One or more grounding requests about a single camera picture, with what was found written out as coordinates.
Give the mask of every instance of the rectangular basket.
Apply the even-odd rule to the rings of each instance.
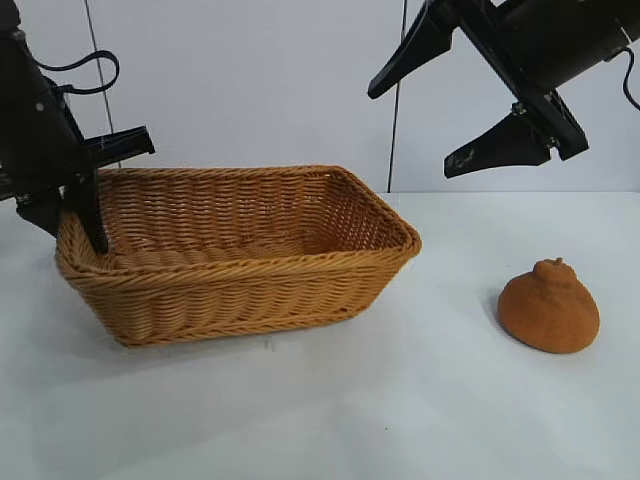
[[[122,169],[99,179],[109,253],[96,254],[64,214],[56,260],[131,347],[345,320],[421,248],[339,167]]]

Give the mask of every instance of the wicker basket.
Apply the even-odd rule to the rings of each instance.
[[[100,185],[110,252],[65,214],[56,259],[132,347],[345,320],[421,248],[339,167],[106,170]]]

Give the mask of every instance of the wire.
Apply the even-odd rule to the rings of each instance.
[[[62,67],[53,67],[51,65],[46,65],[36,60],[31,54],[31,52],[29,51],[29,49],[27,48],[27,45],[25,43],[22,43],[21,47],[29,60],[35,63],[38,67],[42,68],[43,70],[47,70],[49,72],[67,72],[69,70],[75,70],[76,68],[81,67],[86,63],[89,63],[91,60],[99,61],[100,59],[104,59],[104,60],[109,60],[110,62],[113,63],[115,67],[115,74],[110,82],[95,88],[76,88],[70,84],[61,85],[59,89],[60,91],[65,93],[71,93],[73,95],[94,95],[96,93],[101,93],[106,90],[109,90],[113,86],[113,84],[116,83],[116,81],[118,80],[118,77],[120,76],[120,62],[118,61],[118,58],[108,50],[96,50],[95,52],[92,52],[89,55],[86,55],[85,57],[81,58],[77,62],[73,62],[73,63],[70,63],[69,65],[64,65]]]
[[[627,69],[627,74],[624,76],[624,82],[622,82],[622,91],[624,92],[624,96],[627,97],[627,100],[629,100],[629,103],[631,103],[631,105],[633,105],[635,108],[640,110],[640,103],[638,103],[638,101],[635,98],[633,98],[633,95],[631,94],[631,90],[629,89],[629,78],[631,77],[631,72],[633,71],[633,67],[635,66],[635,63],[636,63],[636,56],[633,53],[633,50],[631,50],[629,47],[625,47],[622,50],[620,50],[618,53],[616,53],[613,57],[611,57],[610,60],[613,60],[623,52],[626,52],[629,54],[629,68]]]

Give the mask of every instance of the white wall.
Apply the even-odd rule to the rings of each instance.
[[[149,127],[137,166],[341,164],[387,184],[392,96],[370,78],[400,38],[402,0],[90,1],[122,77],[114,127]]]
[[[408,22],[421,5],[422,0],[409,0]],[[510,167],[446,180],[445,156],[495,125],[514,101],[458,31],[449,53],[402,82],[393,190],[640,190],[640,115],[622,95],[626,67],[626,56],[620,57],[560,89],[587,133],[588,152],[567,162],[554,158],[538,168]],[[635,79],[640,95],[640,77]]]
[[[421,3],[408,0],[408,22]],[[93,49],[84,0],[18,5],[42,61],[66,64]],[[335,163],[386,190],[394,93],[373,102],[366,88],[398,45],[403,0],[88,5],[98,47],[113,50],[122,63],[108,92],[114,127],[146,124],[158,149],[126,165]],[[621,57],[561,89],[590,151],[566,163],[556,158],[540,168],[446,180],[443,158],[503,118],[513,101],[458,32],[450,53],[402,83],[392,189],[640,190],[640,117],[620,91],[625,68]],[[96,85],[96,70],[86,65],[53,78]],[[101,95],[74,96],[71,107],[85,135],[109,132]]]

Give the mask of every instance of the robotic arm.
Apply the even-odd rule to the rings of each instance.
[[[371,81],[369,96],[378,98],[449,51],[458,27],[517,102],[495,127],[446,157],[447,177],[541,165],[554,147],[563,160],[587,150],[587,138],[556,88],[640,37],[640,1],[507,0],[498,7],[491,0],[426,0],[398,50]],[[632,100],[626,80],[625,93]]]
[[[63,208],[75,211],[93,248],[108,250],[96,185],[96,170],[154,153],[146,128],[85,139],[65,94],[99,93],[117,80],[117,58],[104,50],[67,67],[49,67],[29,51],[13,0],[0,0],[0,200],[14,197],[25,220],[56,236]],[[91,60],[114,63],[116,75],[93,89],[58,86],[43,70],[65,71]]]

